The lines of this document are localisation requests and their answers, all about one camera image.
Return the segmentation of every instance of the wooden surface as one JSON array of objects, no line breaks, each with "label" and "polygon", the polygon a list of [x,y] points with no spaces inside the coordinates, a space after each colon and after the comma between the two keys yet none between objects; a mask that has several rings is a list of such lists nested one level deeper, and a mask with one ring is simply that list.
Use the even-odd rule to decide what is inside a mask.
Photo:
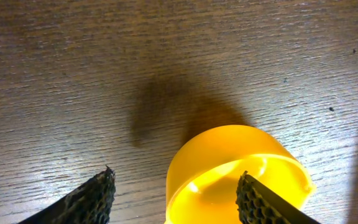
[{"label": "wooden surface", "polygon": [[105,164],[111,223],[162,223],[172,157],[231,123],[309,170],[305,213],[358,223],[358,1],[0,1],[0,223]]}]

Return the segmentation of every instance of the wood grain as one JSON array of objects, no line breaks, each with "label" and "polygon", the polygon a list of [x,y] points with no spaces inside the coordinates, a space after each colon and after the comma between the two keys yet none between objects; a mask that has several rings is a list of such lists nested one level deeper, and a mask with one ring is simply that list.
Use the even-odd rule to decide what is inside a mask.
[{"label": "wood grain", "polygon": [[307,167],[305,213],[358,223],[358,0],[0,1],[0,223],[105,164],[111,223],[162,223],[172,157],[229,123]]}]

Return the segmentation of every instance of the yellow cup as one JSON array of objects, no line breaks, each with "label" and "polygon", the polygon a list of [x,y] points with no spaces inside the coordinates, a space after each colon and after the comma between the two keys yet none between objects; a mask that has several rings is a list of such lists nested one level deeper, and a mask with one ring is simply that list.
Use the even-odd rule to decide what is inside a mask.
[{"label": "yellow cup", "polygon": [[221,126],[197,135],[173,158],[165,224],[240,223],[236,189],[245,170],[296,208],[315,189],[306,169],[269,134]]}]

